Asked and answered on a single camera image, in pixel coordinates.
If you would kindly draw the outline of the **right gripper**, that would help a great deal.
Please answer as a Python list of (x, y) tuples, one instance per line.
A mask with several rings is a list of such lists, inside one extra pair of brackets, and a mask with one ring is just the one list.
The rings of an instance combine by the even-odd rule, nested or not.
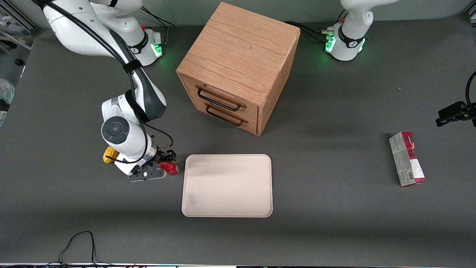
[(130, 182), (145, 182), (162, 179), (167, 173), (161, 169), (158, 162), (175, 162), (177, 155), (174, 150), (164, 148), (150, 148), (147, 153), (136, 163), (125, 163), (124, 174), (128, 175)]

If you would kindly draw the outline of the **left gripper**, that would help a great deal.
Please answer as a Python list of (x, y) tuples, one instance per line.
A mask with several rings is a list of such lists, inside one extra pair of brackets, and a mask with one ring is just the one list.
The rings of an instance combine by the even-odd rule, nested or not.
[(476, 108), (474, 105), (466, 105), (462, 101), (455, 102), (439, 110), (438, 116), (435, 120), (437, 127), (443, 127), (450, 122), (469, 120), (476, 127)]

